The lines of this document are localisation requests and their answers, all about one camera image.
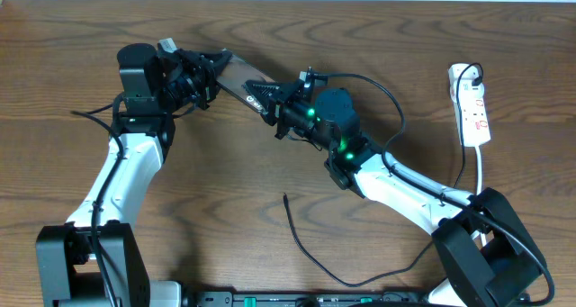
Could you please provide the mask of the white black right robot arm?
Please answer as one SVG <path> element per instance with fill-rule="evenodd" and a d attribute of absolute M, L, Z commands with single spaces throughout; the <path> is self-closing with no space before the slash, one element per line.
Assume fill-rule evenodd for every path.
<path fill-rule="evenodd" d="M 311 98 L 301 82 L 247 81 L 263 120 L 282 139 L 294 132 L 328 152 L 325 167 L 343 190 L 382 203 L 430 235 L 446 279 L 426 293 L 438 306 L 530 306 L 527 288 L 539 277 L 554 297 L 545 258 L 509 201 L 486 188 L 479 194 L 458 190 L 421 175 L 380 148 L 359 126 L 352 98 L 344 88 Z"/>

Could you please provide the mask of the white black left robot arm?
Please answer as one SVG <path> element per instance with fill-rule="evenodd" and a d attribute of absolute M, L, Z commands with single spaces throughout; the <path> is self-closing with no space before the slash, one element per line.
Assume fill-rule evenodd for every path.
<path fill-rule="evenodd" d="M 47 306 L 179 306 L 182 286 L 149 279 L 133 228 L 176 131 L 178 110 L 207 109 L 231 52 L 182 50 L 170 39 L 135 43 L 117 54 L 122 92 L 103 167 L 62 225 L 45 226 L 36 243 Z"/>

